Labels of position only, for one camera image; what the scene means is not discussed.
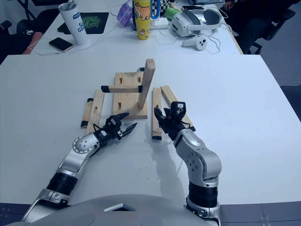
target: white vr headset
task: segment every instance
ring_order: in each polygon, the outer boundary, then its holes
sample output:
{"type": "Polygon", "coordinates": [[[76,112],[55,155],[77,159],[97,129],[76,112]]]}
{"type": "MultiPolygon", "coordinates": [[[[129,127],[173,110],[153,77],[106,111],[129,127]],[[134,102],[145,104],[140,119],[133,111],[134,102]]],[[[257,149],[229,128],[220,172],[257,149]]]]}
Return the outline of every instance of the white vr headset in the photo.
{"type": "Polygon", "coordinates": [[[193,34],[198,35],[203,30],[214,30],[223,23],[222,16],[213,9],[185,9],[181,13],[177,13],[172,18],[172,27],[181,36],[187,37],[193,34]],[[201,21],[194,14],[204,15],[205,21],[201,21]]]}

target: black mouse pad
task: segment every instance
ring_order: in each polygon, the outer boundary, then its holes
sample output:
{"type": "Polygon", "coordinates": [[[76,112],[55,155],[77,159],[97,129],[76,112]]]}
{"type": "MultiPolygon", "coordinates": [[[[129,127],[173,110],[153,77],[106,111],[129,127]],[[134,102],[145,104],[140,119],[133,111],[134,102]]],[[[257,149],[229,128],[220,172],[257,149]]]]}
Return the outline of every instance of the black mouse pad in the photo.
{"type": "MultiPolygon", "coordinates": [[[[87,34],[102,34],[107,24],[109,13],[80,13],[87,34]]],[[[59,32],[70,34],[65,23],[58,29],[59,32]]]]}

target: person's hand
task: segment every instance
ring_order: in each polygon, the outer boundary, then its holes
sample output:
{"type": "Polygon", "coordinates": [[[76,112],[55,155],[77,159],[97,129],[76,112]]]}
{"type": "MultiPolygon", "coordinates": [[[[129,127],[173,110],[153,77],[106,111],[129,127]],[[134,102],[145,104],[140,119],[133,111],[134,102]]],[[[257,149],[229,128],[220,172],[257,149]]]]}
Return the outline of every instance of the person's hand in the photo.
{"type": "Polygon", "coordinates": [[[225,9],[226,11],[229,11],[230,9],[232,9],[233,6],[234,6],[234,2],[235,2],[234,0],[231,0],[231,1],[226,2],[226,3],[223,5],[224,9],[225,9]]]}

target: black phone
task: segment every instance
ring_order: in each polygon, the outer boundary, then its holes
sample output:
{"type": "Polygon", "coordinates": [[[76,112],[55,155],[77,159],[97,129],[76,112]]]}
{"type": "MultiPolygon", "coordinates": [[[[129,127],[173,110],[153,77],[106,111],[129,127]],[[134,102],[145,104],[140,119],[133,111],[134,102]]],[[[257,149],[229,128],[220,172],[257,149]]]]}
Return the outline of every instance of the black phone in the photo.
{"type": "Polygon", "coordinates": [[[64,39],[56,38],[49,42],[49,45],[60,50],[60,51],[67,51],[70,50],[74,45],[70,42],[67,42],[64,39]]]}
{"type": "Polygon", "coordinates": [[[182,6],[182,9],[193,10],[193,9],[204,9],[202,6],[182,6]]]}

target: desk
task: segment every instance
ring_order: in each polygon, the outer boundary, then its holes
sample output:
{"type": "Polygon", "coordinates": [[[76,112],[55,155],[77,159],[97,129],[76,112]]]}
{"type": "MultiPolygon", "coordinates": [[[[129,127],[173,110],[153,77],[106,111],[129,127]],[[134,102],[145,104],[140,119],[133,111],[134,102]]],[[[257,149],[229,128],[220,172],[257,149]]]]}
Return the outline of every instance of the desk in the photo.
{"type": "MultiPolygon", "coordinates": [[[[150,90],[168,84],[222,161],[221,204],[301,200],[301,124],[260,56],[158,55],[155,62],[150,90]]],[[[116,72],[144,64],[141,55],[8,56],[0,67],[0,202],[32,203],[85,133],[79,125],[87,98],[113,84],[116,72]]],[[[100,125],[112,99],[106,94],[100,125]]],[[[150,116],[151,92],[147,101],[150,116]]],[[[181,159],[173,144],[165,135],[151,140],[150,118],[136,121],[128,137],[91,159],[70,204],[135,193],[185,203],[187,168],[176,174],[181,159]]]]}
{"type": "MultiPolygon", "coordinates": [[[[109,12],[114,6],[122,3],[124,3],[124,0],[79,0],[79,10],[80,12],[109,12]]],[[[206,5],[205,7],[214,7],[214,5],[206,5]]],[[[114,8],[113,12],[117,13],[118,9],[118,7],[114,8]]],[[[65,35],[57,31],[57,28],[62,23],[63,18],[61,17],[61,15],[59,15],[43,36],[44,38],[48,39],[42,39],[34,48],[34,50],[40,54],[59,53],[59,51],[55,50],[48,44],[49,39],[55,39],[57,37],[61,37],[75,44],[75,41],[71,35],[65,35]]],[[[85,49],[83,51],[75,53],[85,52],[102,54],[141,54],[141,51],[145,51],[147,52],[148,57],[154,57],[157,54],[193,54],[198,56],[208,54],[210,55],[210,53],[206,50],[196,51],[193,48],[181,47],[182,41],[187,38],[179,38],[174,42],[174,44],[170,44],[174,41],[173,38],[165,37],[162,34],[160,34],[159,31],[155,30],[151,32],[150,38],[148,40],[138,40],[137,35],[132,31],[130,25],[122,27],[122,25],[118,22],[116,17],[109,14],[108,21],[103,34],[88,35],[90,40],[90,43],[88,45],[75,45],[75,47],[72,50],[70,50],[69,53],[80,49],[85,49]]],[[[161,32],[163,34],[170,36],[174,35],[176,37],[176,34],[173,31],[172,27],[170,27],[169,30],[161,30],[161,32]]],[[[238,47],[236,41],[234,40],[233,35],[227,30],[227,27],[225,25],[222,25],[222,27],[218,29],[218,32],[214,34],[214,37],[218,38],[221,41],[221,51],[220,53],[217,53],[217,55],[241,54],[241,50],[238,47]]],[[[211,41],[208,43],[207,49],[211,52],[217,51],[215,44],[211,41]]]]}

